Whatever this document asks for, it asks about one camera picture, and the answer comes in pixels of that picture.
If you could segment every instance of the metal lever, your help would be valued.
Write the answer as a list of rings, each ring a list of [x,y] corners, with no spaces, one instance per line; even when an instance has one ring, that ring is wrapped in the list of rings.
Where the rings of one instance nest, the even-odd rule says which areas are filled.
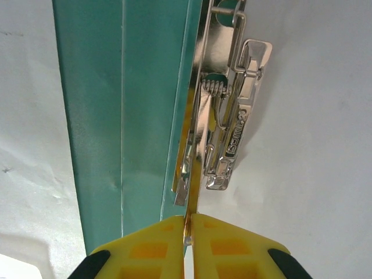
[[[224,117],[226,128],[217,126],[208,142],[213,154],[207,154],[211,158],[205,170],[207,189],[225,190],[228,186],[271,49],[271,44],[257,40],[246,40],[243,44],[239,68],[246,70],[235,74]]]
[[[220,2],[210,0],[203,36],[196,43],[172,187],[175,205],[184,206],[188,199],[185,245],[190,244],[190,216],[197,211],[201,185],[228,187],[272,49],[263,41],[242,44],[245,0],[234,9],[219,7]],[[232,26],[222,25],[217,15],[231,16]]]

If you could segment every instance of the shiny metal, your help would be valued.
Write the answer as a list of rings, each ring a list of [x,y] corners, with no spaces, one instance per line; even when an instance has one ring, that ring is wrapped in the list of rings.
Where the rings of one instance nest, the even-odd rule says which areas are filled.
[[[212,158],[205,170],[207,189],[225,190],[228,186],[271,49],[271,44],[257,40],[246,40],[243,44],[239,68],[246,70],[234,77],[233,93],[224,117],[228,128],[216,128],[209,142],[218,147],[213,155],[207,154]]]
[[[187,201],[185,245],[191,243],[190,217],[197,212],[201,185],[217,190],[228,186],[271,52],[266,42],[246,40],[242,46],[245,1],[232,9],[221,4],[209,2],[199,27],[174,175],[174,204]],[[222,25],[218,15],[231,16],[231,25]]]

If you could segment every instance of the white backdrop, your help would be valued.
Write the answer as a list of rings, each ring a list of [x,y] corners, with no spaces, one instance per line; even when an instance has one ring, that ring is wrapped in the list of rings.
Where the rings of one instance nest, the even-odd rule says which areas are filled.
[[[372,278],[372,3],[247,13],[274,51],[231,185],[199,211],[283,243],[314,279]],[[66,278],[84,248],[50,0],[0,1],[0,97],[0,253]]]

